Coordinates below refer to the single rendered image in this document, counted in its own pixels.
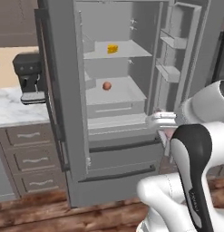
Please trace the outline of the yellow cheese wedge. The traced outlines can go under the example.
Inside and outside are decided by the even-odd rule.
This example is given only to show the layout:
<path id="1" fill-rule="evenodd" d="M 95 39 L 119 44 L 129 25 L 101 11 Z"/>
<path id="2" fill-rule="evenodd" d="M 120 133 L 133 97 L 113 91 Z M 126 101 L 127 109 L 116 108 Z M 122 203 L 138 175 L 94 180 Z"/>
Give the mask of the yellow cheese wedge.
<path id="1" fill-rule="evenodd" d="M 109 43 L 107 46 L 107 53 L 117 53 L 118 45 L 115 43 Z"/>

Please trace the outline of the grey fridge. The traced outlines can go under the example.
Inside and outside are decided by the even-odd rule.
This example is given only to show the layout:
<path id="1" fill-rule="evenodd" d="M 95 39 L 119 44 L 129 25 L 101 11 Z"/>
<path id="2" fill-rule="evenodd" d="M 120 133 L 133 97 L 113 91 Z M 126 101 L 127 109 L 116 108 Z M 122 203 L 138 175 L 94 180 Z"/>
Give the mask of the grey fridge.
<path id="1" fill-rule="evenodd" d="M 146 118 L 154 113 L 160 30 L 171 0 L 74 0 L 83 36 L 85 107 L 89 148 L 153 140 Z M 190 0 L 202 7 L 182 100 L 201 89 L 209 74 L 220 19 L 216 0 Z M 117 53 L 107 53 L 117 44 Z M 110 82 L 105 91 L 102 85 Z M 113 117 L 87 117 L 87 106 L 145 101 L 144 112 Z"/>

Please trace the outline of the grey fridge crisper drawer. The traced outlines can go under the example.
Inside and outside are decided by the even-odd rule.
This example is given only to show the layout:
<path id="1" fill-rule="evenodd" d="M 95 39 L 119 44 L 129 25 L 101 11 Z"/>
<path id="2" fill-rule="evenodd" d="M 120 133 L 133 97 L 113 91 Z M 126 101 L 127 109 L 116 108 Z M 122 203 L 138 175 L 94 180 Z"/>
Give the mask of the grey fridge crisper drawer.
<path id="1" fill-rule="evenodd" d="M 145 101 L 123 101 L 87 106 L 87 117 L 102 118 L 144 112 Z"/>

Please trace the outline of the black coffee machine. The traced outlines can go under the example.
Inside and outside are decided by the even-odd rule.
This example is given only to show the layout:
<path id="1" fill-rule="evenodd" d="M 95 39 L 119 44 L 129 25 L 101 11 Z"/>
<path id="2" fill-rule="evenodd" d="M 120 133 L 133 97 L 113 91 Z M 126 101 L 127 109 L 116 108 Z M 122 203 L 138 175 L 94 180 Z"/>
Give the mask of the black coffee machine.
<path id="1" fill-rule="evenodd" d="M 24 105 L 45 103 L 39 53 L 19 53 L 13 59 L 13 66 L 22 91 L 21 103 Z"/>

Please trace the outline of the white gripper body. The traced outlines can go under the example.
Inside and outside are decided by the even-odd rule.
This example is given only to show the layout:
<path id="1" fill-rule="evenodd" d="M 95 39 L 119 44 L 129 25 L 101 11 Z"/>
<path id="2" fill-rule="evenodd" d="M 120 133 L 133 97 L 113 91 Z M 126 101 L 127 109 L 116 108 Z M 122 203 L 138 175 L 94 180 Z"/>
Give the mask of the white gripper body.
<path id="1" fill-rule="evenodd" d="M 158 111 L 146 118 L 147 126 L 152 131 L 176 128 L 176 114 L 174 112 Z"/>

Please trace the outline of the grey freezer drawer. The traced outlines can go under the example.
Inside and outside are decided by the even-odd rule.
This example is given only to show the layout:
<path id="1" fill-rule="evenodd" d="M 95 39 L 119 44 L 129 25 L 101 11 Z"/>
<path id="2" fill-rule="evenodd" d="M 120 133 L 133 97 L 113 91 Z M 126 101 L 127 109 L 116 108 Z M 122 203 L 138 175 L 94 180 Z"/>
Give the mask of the grey freezer drawer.
<path id="1" fill-rule="evenodd" d="M 120 201 L 137 196 L 137 183 L 158 174 L 155 167 L 115 179 L 103 179 L 72 183 L 67 179 L 68 202 L 72 208 L 89 207 L 106 202 Z"/>
<path id="2" fill-rule="evenodd" d="M 88 176 L 107 177 L 155 171 L 160 166 L 162 155 L 163 148 L 160 143 L 95 152 L 91 155 Z"/>

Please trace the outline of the pink steak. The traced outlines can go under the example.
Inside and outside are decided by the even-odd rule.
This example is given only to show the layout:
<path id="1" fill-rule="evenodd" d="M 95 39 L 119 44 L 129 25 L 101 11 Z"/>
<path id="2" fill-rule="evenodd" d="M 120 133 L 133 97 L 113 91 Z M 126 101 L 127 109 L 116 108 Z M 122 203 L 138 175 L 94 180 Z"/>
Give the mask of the pink steak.
<path id="1" fill-rule="evenodd" d="M 163 146 L 166 146 L 167 141 L 171 138 L 174 130 L 160 130 L 159 136 Z"/>

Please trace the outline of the grey fridge door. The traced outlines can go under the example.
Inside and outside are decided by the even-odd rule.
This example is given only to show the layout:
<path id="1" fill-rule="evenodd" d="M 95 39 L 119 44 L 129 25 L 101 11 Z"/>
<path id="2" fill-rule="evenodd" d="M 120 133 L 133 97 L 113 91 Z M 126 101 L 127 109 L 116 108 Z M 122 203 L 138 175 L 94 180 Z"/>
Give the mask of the grey fridge door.
<path id="1" fill-rule="evenodd" d="M 67 179 L 86 179 L 89 155 L 81 18 L 74 0 L 38 0 L 38 9 L 47 11 L 44 42 L 63 156 L 70 166 L 63 173 L 67 187 Z"/>
<path id="2" fill-rule="evenodd" d="M 175 113 L 180 105 L 201 9 L 200 5 L 193 4 L 190 0 L 169 2 L 166 21 L 160 30 L 158 54 L 155 55 L 154 61 L 157 73 L 154 113 Z"/>

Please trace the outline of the grey left fridge door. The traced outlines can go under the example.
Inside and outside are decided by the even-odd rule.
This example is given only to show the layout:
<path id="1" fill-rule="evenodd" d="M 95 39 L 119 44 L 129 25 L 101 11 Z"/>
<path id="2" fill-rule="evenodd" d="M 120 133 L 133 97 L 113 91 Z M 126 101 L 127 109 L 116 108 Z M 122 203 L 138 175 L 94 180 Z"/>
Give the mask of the grey left fridge door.
<path id="1" fill-rule="evenodd" d="M 74 0 L 38 0 L 38 9 L 47 11 L 44 42 L 63 156 L 70 166 L 63 173 L 67 187 L 67 179 L 86 179 L 89 155 L 81 18 Z"/>

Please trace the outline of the grey wall cupboard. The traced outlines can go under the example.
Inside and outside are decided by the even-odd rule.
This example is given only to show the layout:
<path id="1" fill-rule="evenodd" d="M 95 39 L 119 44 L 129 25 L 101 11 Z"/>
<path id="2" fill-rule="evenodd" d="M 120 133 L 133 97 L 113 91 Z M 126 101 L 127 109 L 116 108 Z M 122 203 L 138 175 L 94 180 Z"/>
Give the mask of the grey wall cupboard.
<path id="1" fill-rule="evenodd" d="M 0 47 L 37 46 L 37 0 L 0 0 Z"/>

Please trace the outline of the grey right fridge door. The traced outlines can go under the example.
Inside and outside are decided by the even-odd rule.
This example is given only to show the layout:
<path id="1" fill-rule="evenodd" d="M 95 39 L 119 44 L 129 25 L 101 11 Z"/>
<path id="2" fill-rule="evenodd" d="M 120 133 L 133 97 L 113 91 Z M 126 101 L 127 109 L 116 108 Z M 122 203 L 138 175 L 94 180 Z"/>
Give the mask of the grey right fridge door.
<path id="1" fill-rule="evenodd" d="M 169 2 L 166 21 L 160 30 L 158 54 L 155 55 L 154 61 L 157 73 L 154 113 L 175 113 L 180 105 L 201 9 L 200 5 L 193 4 L 190 0 Z"/>

